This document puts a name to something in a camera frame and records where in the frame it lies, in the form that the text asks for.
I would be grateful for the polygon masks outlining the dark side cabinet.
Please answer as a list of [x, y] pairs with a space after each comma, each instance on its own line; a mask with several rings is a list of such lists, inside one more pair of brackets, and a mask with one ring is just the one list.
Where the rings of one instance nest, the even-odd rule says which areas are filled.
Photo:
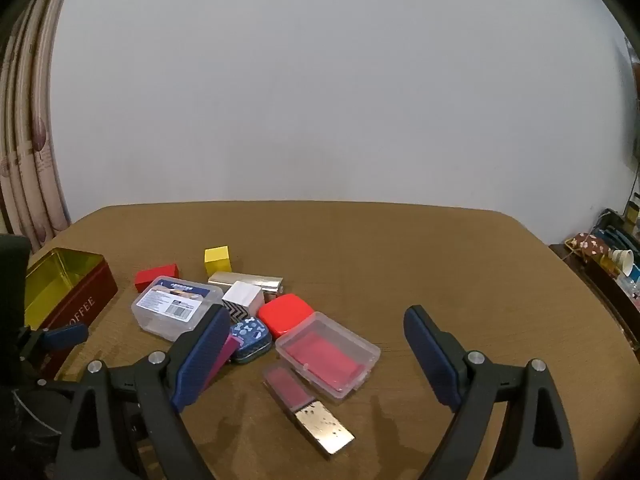
[[632, 351], [639, 356], [639, 310], [626, 292], [593, 260], [585, 262], [562, 244], [549, 246], [594, 293], [612, 315]]

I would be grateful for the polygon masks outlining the clear labelled plastic box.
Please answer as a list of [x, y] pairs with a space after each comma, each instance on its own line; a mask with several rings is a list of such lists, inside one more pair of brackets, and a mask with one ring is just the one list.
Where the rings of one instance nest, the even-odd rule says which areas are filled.
[[131, 312], [142, 330], [174, 342], [194, 330], [222, 296], [218, 286], [161, 275], [137, 296]]

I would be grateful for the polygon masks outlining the clear box with pink pad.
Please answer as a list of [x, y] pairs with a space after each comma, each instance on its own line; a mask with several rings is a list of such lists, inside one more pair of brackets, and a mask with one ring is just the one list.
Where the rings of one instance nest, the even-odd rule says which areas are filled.
[[321, 312], [276, 340], [280, 358], [337, 402], [368, 379], [381, 349]]

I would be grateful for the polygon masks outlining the brown floral pouch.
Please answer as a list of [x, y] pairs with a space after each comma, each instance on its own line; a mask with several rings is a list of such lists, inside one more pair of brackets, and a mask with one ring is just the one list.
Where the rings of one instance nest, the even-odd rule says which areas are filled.
[[610, 248], [604, 240], [588, 232], [580, 232], [574, 235], [565, 244], [585, 261], [591, 259], [600, 262], [603, 257], [607, 257], [610, 253]]

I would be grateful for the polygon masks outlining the small red rectangular box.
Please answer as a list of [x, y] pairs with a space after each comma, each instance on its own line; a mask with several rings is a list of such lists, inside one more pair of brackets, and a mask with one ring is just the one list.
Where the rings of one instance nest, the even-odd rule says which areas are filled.
[[154, 268], [138, 271], [134, 276], [134, 288], [137, 292], [143, 292], [152, 281], [160, 276], [178, 278], [180, 276], [179, 268], [175, 263], [171, 263], [166, 266], [154, 266]]

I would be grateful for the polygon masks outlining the yellow striped cube box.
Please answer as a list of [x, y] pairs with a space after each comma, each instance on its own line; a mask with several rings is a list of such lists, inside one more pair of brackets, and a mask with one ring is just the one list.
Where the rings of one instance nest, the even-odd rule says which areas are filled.
[[206, 248], [204, 250], [204, 266], [207, 276], [216, 272], [231, 272], [232, 265], [228, 246]]

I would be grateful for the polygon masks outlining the magenta box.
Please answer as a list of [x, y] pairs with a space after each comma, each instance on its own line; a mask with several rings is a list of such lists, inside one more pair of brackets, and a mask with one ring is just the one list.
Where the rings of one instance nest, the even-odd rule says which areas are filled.
[[228, 363], [231, 357], [234, 355], [234, 352], [239, 349], [239, 346], [239, 338], [229, 334], [220, 352], [218, 353], [218, 356], [216, 357], [216, 361], [214, 362], [212, 369], [209, 371], [206, 381], [204, 382], [203, 390], [206, 390], [210, 386], [224, 364]]

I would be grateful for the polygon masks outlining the paper cup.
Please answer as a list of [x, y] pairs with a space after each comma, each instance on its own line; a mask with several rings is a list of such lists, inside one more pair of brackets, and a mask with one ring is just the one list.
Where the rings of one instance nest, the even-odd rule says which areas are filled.
[[625, 276], [629, 276], [634, 270], [634, 252], [631, 249], [612, 249], [608, 255]]

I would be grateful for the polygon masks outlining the blue patterned small tin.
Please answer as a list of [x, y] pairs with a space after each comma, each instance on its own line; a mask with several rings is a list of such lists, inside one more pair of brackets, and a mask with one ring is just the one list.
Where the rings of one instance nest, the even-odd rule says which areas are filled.
[[231, 326], [230, 335], [239, 341], [231, 361], [246, 364], [262, 356], [272, 346], [273, 338], [268, 327], [259, 318], [244, 318]]

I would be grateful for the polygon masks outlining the red rounded square case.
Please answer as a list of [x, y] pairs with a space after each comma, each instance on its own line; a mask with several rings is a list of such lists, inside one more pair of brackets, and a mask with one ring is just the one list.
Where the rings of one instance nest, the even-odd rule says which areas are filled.
[[265, 324], [274, 339], [287, 334], [314, 313], [305, 300], [294, 294], [285, 294], [264, 304], [257, 317]]

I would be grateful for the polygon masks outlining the dark red gold tin box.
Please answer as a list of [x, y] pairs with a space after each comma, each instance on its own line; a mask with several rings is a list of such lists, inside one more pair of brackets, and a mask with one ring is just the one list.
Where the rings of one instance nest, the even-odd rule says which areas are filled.
[[[116, 292], [114, 276], [103, 256], [54, 248], [27, 270], [24, 325], [34, 332], [45, 332], [82, 323], [89, 330]], [[55, 378], [75, 347], [51, 349], [46, 344], [35, 369], [43, 378]]]

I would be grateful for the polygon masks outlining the white zigzag cube box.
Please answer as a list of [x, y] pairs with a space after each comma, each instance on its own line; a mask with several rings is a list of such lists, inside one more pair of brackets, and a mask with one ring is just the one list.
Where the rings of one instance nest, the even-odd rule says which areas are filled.
[[235, 281], [221, 298], [231, 321], [239, 323], [246, 318], [254, 318], [265, 304], [264, 292], [256, 285]]

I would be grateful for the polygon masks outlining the silver metal rectangular case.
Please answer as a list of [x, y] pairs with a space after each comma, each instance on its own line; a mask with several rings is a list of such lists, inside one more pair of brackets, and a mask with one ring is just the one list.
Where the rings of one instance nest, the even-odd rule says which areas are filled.
[[207, 283], [228, 290], [234, 283], [241, 282], [259, 287], [266, 296], [281, 296], [284, 291], [283, 278], [256, 274], [217, 271], [212, 274]]

